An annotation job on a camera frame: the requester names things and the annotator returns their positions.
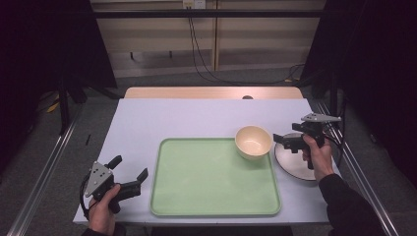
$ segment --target green tray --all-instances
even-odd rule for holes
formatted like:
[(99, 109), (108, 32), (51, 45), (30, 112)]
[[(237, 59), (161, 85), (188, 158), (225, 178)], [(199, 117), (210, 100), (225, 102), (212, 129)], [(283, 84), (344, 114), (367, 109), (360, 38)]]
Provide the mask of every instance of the green tray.
[(155, 215), (273, 215), (280, 209), (270, 157), (241, 157), (234, 139), (167, 139), (159, 147)]

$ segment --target hand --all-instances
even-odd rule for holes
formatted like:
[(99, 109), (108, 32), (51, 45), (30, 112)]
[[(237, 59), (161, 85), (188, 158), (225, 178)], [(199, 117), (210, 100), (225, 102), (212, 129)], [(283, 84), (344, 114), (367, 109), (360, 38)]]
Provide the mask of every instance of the hand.
[(303, 159), (312, 160), (316, 180), (320, 182), (329, 174), (333, 174), (334, 171), (331, 164), (331, 146), (328, 140), (325, 139), (325, 144), (322, 148), (319, 148), (316, 140), (308, 135), (304, 135), (303, 140), (310, 147), (310, 152), (303, 150)]
[(106, 235), (113, 235), (115, 219), (114, 214), (108, 208), (110, 201), (116, 197), (120, 191), (120, 185), (116, 184), (108, 190), (100, 202), (95, 199), (89, 201), (89, 228), (95, 232)]

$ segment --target sleeve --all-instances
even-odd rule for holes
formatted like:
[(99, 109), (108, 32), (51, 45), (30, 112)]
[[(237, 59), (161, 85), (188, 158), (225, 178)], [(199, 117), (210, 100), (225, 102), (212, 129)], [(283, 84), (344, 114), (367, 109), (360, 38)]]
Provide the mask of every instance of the sleeve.
[(105, 234), (95, 232), (94, 230), (88, 228), (84, 231), (82, 236), (106, 236)]
[(326, 176), (319, 187), (328, 203), (328, 220), (333, 227), (329, 235), (386, 235), (371, 205), (340, 176)]

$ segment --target metal frame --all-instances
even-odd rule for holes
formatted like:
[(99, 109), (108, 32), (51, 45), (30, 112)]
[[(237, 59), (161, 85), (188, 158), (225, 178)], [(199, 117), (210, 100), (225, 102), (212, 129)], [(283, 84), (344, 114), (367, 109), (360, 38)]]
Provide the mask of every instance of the metal frame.
[[(317, 104), (317, 108), (320, 110), (321, 113), (330, 115), (328, 108), (322, 102), (319, 102)], [(338, 129), (334, 129), (334, 127), (331, 126), (330, 132), (332, 136), (336, 138), (339, 142), (342, 140), (342, 134)], [(371, 184), (368, 182), (368, 179), (366, 178), (364, 172), (359, 166), (359, 163), (356, 161), (356, 158), (353, 155), (352, 150), (350, 149), (347, 143), (343, 144), (343, 157), (356, 183), (358, 184), (358, 187), (361, 190), (364, 198), (368, 200), (368, 202), (375, 210), (375, 213), (380, 219), (380, 222), (386, 234), (388, 236), (399, 235), (392, 221), (390, 220), (384, 205), (381, 203), (377, 194), (374, 192), (374, 189), (371, 187)]]
[(36, 213), (37, 207), (39, 206), (42, 200), (46, 187), (53, 174), (53, 171), (55, 170), (55, 167), (59, 162), (59, 159), (61, 158), (65, 150), (65, 147), (67, 146), (67, 143), (73, 134), (77, 121), (80, 118), (82, 108), (82, 105), (78, 107), (76, 114), (74, 115), (74, 119), (69, 124), (68, 129), (66, 129), (66, 131), (59, 136), (55, 148), (49, 155), (45, 167), (43, 167), (43, 170), (40, 173), (39, 178), (37, 178), (36, 184), (31, 189), (30, 195), (28, 196), (24, 206), (16, 216), (15, 221), (13, 222), (12, 227), (10, 228), (7, 236), (25, 235), (26, 231), (28, 230), (31, 219)]

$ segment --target bowl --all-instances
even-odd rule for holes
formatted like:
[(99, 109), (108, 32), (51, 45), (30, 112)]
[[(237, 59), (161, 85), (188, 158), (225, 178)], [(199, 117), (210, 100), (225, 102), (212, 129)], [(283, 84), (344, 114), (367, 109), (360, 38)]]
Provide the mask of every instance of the bowl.
[(242, 157), (249, 160), (257, 160), (269, 152), (272, 145), (272, 138), (261, 127), (246, 126), (237, 132), (235, 143)]

